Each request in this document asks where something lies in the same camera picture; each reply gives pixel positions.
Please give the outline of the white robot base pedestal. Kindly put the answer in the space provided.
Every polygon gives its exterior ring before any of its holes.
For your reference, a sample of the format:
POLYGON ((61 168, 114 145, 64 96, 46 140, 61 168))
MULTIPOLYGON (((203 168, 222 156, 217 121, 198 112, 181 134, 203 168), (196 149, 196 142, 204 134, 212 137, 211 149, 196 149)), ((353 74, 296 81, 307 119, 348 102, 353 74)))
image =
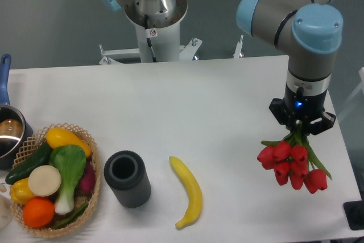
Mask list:
POLYGON ((136 50, 102 52, 103 60, 139 56, 143 63, 196 60, 202 41, 197 38, 183 46, 180 23, 184 19, 187 0, 102 0, 113 11, 123 9, 134 25, 138 41, 136 50))

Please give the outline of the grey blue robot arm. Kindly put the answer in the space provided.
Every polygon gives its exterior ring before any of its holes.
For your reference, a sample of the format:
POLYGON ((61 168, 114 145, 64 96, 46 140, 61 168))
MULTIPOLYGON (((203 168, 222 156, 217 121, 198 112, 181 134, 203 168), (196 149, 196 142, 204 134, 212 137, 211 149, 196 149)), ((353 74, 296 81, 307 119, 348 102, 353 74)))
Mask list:
POLYGON ((318 135, 336 116, 324 102, 344 20, 332 0, 241 0, 238 27, 288 56, 285 94, 270 103, 276 120, 288 130, 318 135))

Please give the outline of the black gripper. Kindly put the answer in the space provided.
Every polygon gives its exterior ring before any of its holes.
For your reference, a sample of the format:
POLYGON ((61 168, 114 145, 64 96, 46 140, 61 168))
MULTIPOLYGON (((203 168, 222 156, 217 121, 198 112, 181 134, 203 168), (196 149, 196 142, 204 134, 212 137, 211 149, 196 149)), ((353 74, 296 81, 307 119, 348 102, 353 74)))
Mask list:
POLYGON ((331 129, 336 121, 335 114, 324 112, 326 94, 327 91, 324 91, 316 96, 303 96, 297 99, 296 93, 286 87, 284 98, 273 98, 269 110, 278 123, 287 129, 294 129, 296 120, 312 122, 320 118, 308 127, 309 134, 318 135, 331 129))

